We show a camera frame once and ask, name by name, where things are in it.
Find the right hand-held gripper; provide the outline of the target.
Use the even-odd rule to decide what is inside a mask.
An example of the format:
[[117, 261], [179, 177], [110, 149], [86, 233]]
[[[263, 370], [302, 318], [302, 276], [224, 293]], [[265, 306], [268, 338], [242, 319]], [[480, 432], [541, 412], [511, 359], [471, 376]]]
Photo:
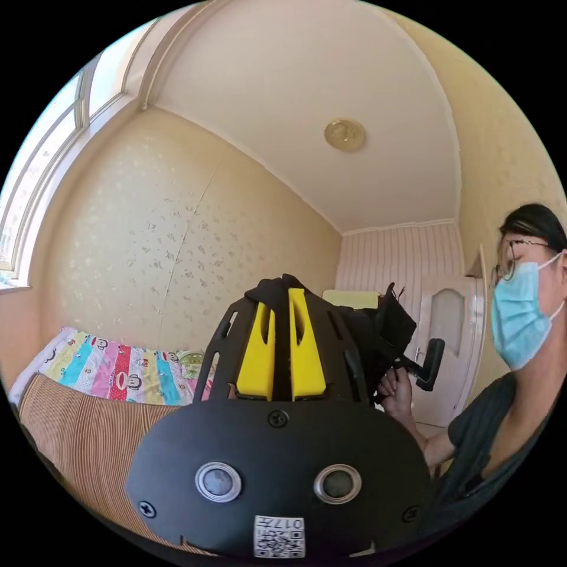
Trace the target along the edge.
[[354, 344], [367, 392], [376, 392], [383, 376], [393, 367], [419, 376], [419, 366], [405, 356], [417, 324], [401, 305], [400, 296], [392, 282], [376, 308], [354, 311]]

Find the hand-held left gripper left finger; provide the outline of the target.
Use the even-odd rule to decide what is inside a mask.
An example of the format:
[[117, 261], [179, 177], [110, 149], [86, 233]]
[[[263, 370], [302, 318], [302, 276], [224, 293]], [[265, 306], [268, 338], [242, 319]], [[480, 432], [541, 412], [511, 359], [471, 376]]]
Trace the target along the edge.
[[275, 314], [265, 304], [259, 304], [236, 380], [236, 389], [241, 397], [272, 397], [275, 349]]

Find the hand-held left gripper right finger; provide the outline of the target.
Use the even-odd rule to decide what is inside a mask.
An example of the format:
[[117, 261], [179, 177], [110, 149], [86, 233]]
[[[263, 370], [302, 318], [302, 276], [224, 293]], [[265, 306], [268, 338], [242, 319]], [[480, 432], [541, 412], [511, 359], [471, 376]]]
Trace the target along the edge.
[[326, 381], [309, 315], [305, 290], [288, 291], [290, 326], [290, 374], [294, 401], [322, 396]]

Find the person's right hand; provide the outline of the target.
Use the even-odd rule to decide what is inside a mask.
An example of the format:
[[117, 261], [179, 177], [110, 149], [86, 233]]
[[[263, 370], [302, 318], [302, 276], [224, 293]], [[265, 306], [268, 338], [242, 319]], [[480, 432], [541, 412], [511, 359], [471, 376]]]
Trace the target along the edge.
[[405, 368], [392, 368], [381, 379], [377, 392], [380, 405], [390, 417], [400, 421], [412, 417], [412, 385]]

